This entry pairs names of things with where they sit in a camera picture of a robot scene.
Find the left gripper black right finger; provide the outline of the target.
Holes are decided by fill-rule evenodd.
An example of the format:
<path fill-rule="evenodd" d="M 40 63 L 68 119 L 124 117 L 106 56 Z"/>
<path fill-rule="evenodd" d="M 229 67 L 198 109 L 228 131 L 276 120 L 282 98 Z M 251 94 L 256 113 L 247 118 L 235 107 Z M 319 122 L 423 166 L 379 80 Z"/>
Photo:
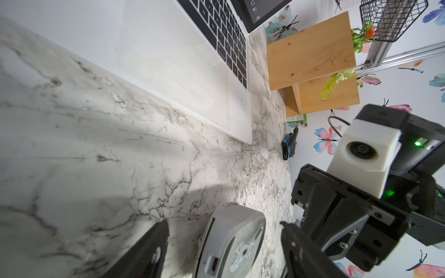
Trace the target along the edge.
<path fill-rule="evenodd" d="M 281 244 L 286 278 L 332 278 L 334 266 L 297 225 L 282 221 Z"/>

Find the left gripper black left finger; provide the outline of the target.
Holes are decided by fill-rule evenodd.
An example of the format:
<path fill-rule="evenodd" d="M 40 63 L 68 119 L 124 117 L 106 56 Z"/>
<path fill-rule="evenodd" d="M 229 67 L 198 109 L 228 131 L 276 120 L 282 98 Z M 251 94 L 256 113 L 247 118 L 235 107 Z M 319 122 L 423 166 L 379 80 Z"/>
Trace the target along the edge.
<path fill-rule="evenodd" d="M 102 277 L 161 277 L 168 249 L 168 237 L 168 221 L 156 223 Z"/>

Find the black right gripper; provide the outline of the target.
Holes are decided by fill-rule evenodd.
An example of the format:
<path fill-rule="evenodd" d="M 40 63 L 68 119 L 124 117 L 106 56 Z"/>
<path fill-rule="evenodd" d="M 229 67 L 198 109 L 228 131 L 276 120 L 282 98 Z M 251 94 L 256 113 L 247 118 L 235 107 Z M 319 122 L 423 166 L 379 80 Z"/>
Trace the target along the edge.
<path fill-rule="evenodd" d="M 303 208 L 300 227 L 325 255 L 362 271 L 387 259 L 410 229 L 408 213 L 311 164 L 301 168 L 291 203 Z"/>

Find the grey wireless mouse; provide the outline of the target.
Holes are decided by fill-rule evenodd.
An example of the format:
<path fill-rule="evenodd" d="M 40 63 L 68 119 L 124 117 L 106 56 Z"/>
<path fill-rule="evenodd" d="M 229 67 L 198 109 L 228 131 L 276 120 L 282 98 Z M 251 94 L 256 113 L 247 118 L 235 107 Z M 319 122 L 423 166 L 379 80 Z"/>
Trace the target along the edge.
<path fill-rule="evenodd" d="M 229 202 L 216 208 L 198 244 L 193 277 L 245 278 L 264 240 L 265 215 Z"/>

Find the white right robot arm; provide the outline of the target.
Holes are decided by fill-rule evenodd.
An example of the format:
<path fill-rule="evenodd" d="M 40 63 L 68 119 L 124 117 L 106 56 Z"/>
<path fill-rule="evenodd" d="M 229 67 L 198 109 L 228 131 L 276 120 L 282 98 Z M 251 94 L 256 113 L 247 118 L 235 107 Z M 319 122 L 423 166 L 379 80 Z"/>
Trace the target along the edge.
<path fill-rule="evenodd" d="M 291 203 L 304 209 L 307 262 L 347 258 L 363 271 L 380 265 L 403 235 L 445 247 L 445 129 L 409 112 L 365 105 L 342 135 L 327 170 L 303 166 Z"/>

